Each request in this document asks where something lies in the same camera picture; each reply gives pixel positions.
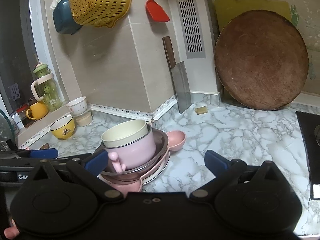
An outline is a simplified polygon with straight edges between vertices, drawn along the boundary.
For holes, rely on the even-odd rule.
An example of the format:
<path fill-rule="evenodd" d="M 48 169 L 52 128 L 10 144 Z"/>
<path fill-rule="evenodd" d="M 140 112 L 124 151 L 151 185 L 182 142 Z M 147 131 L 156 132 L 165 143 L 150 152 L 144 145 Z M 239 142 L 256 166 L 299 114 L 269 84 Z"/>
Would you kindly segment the person's left hand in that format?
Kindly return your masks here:
<path fill-rule="evenodd" d="M 15 221 L 12 220 L 11 223 L 12 223 L 12 226 L 4 230 L 4 235 L 7 239 L 14 239 L 20 234 Z"/>

